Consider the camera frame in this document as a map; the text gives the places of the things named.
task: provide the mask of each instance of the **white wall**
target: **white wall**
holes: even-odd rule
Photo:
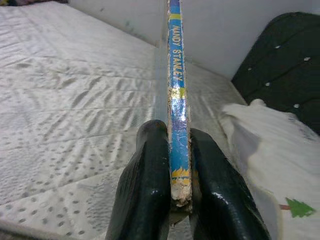
[[[70,5],[151,44],[166,0],[70,0]],[[318,0],[183,0],[185,55],[232,78],[266,24],[287,12],[319,12]]]

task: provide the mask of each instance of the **white mattress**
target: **white mattress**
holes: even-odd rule
[[[0,228],[104,239],[136,132],[155,117],[155,48],[65,4],[0,8]],[[191,126],[229,156],[231,83],[186,70]],[[168,239],[191,239],[181,225]]]

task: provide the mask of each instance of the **christmas tree print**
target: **christmas tree print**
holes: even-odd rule
[[[280,208],[282,210],[290,210],[293,218],[295,218],[296,216],[300,218],[308,217],[316,212],[314,208],[310,207],[303,201],[298,201],[295,199],[291,200],[287,197],[285,198],[285,200],[288,205],[280,205]]]

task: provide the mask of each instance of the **dark green headboard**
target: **dark green headboard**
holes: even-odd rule
[[[232,83],[250,103],[296,114],[320,135],[320,16],[286,13],[264,29]]]

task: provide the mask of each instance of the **white fabric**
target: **white fabric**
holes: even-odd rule
[[[137,130],[155,117],[154,50],[65,4],[0,8],[1,229],[104,238]],[[242,99],[223,77],[186,74],[191,126],[227,152],[216,108]],[[190,240],[187,223],[168,239]]]
[[[256,99],[227,105],[221,125],[273,240],[319,239],[320,138],[291,113]],[[286,198],[313,210],[283,209]]]

